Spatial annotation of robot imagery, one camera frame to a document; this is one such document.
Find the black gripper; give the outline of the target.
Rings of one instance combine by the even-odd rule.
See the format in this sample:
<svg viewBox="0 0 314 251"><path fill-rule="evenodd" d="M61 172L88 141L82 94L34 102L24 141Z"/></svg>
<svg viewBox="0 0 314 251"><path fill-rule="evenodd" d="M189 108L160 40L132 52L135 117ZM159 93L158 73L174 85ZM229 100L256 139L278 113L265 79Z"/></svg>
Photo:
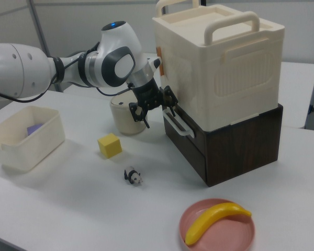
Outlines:
<svg viewBox="0 0 314 251"><path fill-rule="evenodd" d="M133 88L132 91L138 101L129 103L129 110L135 122L143 121L149 128L147 109L155 109L160 105L168 107L172 116L176 116L173 108L178 104L178 100L169 86L163 88L161 92L156 81L152 79L143 86Z"/></svg>

